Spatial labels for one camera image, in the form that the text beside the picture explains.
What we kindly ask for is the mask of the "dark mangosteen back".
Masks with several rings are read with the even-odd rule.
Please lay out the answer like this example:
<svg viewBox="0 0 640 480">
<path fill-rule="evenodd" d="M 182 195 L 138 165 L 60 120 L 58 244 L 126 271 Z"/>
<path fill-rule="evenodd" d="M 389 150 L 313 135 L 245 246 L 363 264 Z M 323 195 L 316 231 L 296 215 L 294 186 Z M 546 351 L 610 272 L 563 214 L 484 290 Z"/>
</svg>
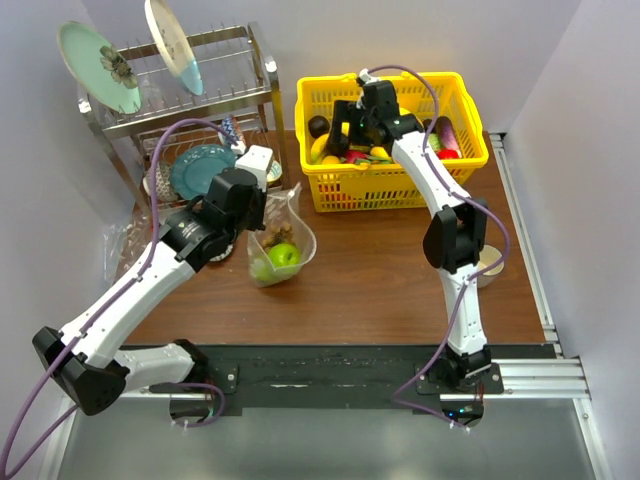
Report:
<svg viewBox="0 0 640 480">
<path fill-rule="evenodd" d="M 319 137 L 328 134 L 331 130 L 329 120 L 322 115 L 315 115 L 310 118 L 307 122 L 307 128 L 313 139 L 318 139 Z"/>
</svg>

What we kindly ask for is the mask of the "clear polka dot zip bag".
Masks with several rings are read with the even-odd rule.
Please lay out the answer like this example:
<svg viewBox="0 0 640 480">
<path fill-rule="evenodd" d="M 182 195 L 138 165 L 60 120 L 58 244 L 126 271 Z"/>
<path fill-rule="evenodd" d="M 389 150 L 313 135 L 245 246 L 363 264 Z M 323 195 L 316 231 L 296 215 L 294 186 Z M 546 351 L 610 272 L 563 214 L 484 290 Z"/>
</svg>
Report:
<svg viewBox="0 0 640 480">
<path fill-rule="evenodd" d="M 291 280 L 316 254 L 316 236 L 300 215 L 301 193 L 300 183 L 269 193 L 265 229 L 249 233 L 249 275 L 260 288 Z"/>
</svg>

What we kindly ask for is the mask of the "dark mangosteen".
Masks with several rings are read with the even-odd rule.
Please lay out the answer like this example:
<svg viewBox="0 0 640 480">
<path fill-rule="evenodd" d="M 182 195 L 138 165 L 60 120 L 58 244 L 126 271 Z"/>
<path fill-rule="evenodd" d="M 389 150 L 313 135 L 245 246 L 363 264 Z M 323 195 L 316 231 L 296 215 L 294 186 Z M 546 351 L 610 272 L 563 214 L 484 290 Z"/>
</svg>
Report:
<svg viewBox="0 0 640 480">
<path fill-rule="evenodd" d="M 318 139 L 319 137 L 328 134 L 331 130 L 329 120 L 322 115 L 315 115 L 310 118 L 307 122 L 307 128 L 313 139 Z"/>
<path fill-rule="evenodd" d="M 346 135 L 341 134 L 339 137 L 333 138 L 329 136 L 327 138 L 325 150 L 328 155 L 335 157 L 344 157 L 349 150 L 349 139 Z"/>
</svg>

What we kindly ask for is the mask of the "floral patterned ceramic bowl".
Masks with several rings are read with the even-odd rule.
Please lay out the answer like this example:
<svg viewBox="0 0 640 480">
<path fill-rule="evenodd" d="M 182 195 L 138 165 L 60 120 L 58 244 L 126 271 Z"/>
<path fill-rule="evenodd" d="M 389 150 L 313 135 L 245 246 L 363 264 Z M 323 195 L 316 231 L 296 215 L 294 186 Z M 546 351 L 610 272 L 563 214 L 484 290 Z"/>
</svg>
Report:
<svg viewBox="0 0 640 480">
<path fill-rule="evenodd" d="M 227 259 L 232 254 L 233 249 L 234 249 L 234 245 L 233 244 L 228 245 L 227 248 L 222 253 L 212 257 L 210 259 L 210 262 L 221 262 L 221 261 L 224 261 L 225 259 Z"/>
</svg>

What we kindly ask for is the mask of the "purple eggplant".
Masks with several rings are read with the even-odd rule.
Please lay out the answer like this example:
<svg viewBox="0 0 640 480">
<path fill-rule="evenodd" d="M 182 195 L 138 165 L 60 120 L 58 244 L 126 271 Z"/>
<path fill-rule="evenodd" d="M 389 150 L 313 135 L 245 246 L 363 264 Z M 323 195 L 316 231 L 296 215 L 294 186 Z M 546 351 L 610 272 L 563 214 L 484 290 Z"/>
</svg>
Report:
<svg viewBox="0 0 640 480">
<path fill-rule="evenodd" d="M 435 130 L 443 148 L 455 151 L 460 150 L 452 121 L 447 116 L 439 116 L 437 118 Z"/>
</svg>

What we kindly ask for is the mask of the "spare clear plastic bags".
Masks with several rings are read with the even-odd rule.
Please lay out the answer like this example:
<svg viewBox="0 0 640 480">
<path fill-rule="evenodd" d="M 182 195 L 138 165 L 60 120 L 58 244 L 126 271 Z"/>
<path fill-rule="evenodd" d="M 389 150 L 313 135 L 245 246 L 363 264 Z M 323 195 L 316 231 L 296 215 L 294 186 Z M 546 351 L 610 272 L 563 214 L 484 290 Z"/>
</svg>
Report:
<svg viewBox="0 0 640 480">
<path fill-rule="evenodd" d="M 108 289 L 126 273 L 152 240 L 152 216 L 135 208 L 126 221 L 103 230 L 103 286 Z"/>
</svg>

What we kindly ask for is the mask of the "yellow lemon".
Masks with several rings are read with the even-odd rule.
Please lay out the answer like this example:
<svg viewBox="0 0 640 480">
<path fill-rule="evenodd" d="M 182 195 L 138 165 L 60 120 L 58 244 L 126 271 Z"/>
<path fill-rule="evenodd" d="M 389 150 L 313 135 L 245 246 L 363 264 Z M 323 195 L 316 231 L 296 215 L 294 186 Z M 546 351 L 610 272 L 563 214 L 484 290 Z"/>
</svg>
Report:
<svg viewBox="0 0 640 480">
<path fill-rule="evenodd" d="M 342 159 L 334 155 L 327 155 L 321 160 L 321 165 L 323 166 L 341 165 L 341 164 L 342 164 Z"/>
</svg>

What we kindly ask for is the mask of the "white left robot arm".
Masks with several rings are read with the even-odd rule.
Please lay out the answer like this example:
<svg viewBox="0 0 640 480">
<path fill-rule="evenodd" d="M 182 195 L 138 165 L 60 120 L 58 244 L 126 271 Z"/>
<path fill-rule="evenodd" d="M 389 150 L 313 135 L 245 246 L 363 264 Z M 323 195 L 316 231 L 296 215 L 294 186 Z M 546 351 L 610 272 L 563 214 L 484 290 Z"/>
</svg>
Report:
<svg viewBox="0 0 640 480">
<path fill-rule="evenodd" d="M 32 343 L 50 377 L 88 416 L 109 408 L 123 393 L 175 383 L 196 392 L 208 362 L 190 342 L 124 351 L 131 332 L 173 290 L 225 253 L 245 230 L 261 230 L 267 175 L 226 168 L 204 196 L 168 216 L 137 267 L 123 275 L 92 307 L 61 330 L 44 327 Z"/>
</svg>

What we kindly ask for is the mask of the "green apple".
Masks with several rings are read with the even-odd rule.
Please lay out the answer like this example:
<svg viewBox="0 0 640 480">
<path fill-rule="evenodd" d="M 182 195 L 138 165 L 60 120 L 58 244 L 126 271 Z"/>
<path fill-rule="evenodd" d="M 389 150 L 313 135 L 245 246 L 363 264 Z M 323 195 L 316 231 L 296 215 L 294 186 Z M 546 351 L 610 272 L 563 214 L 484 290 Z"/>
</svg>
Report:
<svg viewBox="0 0 640 480">
<path fill-rule="evenodd" d="M 268 258 L 275 268 L 284 268 L 298 265 L 301 254 L 295 244 L 283 242 L 269 250 Z"/>
<path fill-rule="evenodd" d="M 249 264 L 249 273 L 256 282 L 268 283 L 273 278 L 271 263 L 263 258 L 253 258 Z"/>
</svg>

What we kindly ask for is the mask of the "metal dish rack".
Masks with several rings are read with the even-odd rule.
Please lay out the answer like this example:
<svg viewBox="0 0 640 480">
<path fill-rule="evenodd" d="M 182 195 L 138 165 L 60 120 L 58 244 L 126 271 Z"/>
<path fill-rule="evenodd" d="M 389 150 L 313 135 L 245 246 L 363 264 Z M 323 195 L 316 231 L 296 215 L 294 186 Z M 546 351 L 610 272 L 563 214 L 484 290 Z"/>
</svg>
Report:
<svg viewBox="0 0 640 480">
<path fill-rule="evenodd" d="M 200 96 L 186 92 L 164 64 L 152 42 L 136 42 L 120 53 L 138 76 L 142 105 L 132 114 L 102 105 L 83 85 L 77 86 L 77 104 L 93 137 L 118 172 L 135 205 L 143 212 L 150 199 L 142 179 L 133 175 L 116 141 L 134 148 L 131 158 L 147 169 L 154 146 L 172 124 L 187 118 L 218 121 L 234 115 L 248 142 L 270 147 L 282 174 L 275 185 L 290 187 L 279 70 L 261 25 L 220 27 L 189 36 L 204 84 Z"/>
</svg>

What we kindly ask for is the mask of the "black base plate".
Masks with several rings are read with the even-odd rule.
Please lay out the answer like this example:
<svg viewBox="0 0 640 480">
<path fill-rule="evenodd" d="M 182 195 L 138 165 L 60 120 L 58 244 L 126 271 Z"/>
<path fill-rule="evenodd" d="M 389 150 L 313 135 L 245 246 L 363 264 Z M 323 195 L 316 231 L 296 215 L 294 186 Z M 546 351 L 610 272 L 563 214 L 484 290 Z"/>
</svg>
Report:
<svg viewBox="0 0 640 480">
<path fill-rule="evenodd" d="M 417 345 L 202 347 L 202 377 L 226 397 L 227 415 L 249 408 L 389 409 L 412 403 L 445 416 L 477 418 L 487 395 L 501 394 L 500 368 L 464 377 L 452 358 L 428 362 Z"/>
</svg>

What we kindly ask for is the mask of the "grey patterned bowl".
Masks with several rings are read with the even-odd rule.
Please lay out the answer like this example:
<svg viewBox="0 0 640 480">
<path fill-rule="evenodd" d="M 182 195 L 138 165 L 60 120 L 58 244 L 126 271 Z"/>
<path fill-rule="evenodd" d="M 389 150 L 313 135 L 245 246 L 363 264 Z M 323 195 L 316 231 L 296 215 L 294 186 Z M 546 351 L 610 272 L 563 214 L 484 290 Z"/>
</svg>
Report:
<svg viewBox="0 0 640 480">
<path fill-rule="evenodd" d="M 155 170 L 156 196 L 159 203 L 171 203 L 179 200 L 179 196 L 175 192 L 170 182 L 170 167 L 160 160 Z M 142 180 L 143 188 L 148 196 L 151 196 L 151 170 L 145 173 Z"/>
</svg>

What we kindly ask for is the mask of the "brown longan bunch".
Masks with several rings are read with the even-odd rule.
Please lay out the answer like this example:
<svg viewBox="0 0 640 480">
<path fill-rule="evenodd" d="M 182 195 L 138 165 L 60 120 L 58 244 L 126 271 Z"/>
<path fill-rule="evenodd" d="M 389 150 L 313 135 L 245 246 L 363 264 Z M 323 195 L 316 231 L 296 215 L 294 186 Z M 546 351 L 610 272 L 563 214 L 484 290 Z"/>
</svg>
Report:
<svg viewBox="0 0 640 480">
<path fill-rule="evenodd" d="M 272 226 L 270 232 L 262 240 L 261 245 L 265 250 L 269 250 L 284 243 L 295 244 L 293 227 L 288 222 L 279 226 Z"/>
</svg>

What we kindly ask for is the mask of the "dark mangosteen front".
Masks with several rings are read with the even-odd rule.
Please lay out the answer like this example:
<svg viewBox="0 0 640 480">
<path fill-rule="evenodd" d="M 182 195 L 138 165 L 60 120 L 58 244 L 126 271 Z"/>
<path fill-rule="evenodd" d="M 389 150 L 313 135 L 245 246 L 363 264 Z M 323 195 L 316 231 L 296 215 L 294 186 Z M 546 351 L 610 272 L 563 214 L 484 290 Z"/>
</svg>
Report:
<svg viewBox="0 0 640 480">
<path fill-rule="evenodd" d="M 325 150 L 328 155 L 335 157 L 344 157 L 349 150 L 349 139 L 346 135 L 341 134 L 339 137 L 333 138 L 329 136 L 327 138 Z"/>
</svg>

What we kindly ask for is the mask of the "green cabbage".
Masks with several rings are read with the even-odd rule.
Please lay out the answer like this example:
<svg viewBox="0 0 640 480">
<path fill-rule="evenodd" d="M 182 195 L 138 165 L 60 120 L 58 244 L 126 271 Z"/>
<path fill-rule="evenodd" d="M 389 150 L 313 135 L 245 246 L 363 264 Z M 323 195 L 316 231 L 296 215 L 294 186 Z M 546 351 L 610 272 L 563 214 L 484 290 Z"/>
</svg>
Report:
<svg viewBox="0 0 640 480">
<path fill-rule="evenodd" d="M 439 140 L 439 137 L 436 133 L 431 133 L 428 136 L 428 143 L 434 152 L 438 153 L 443 149 L 443 146 Z"/>
</svg>

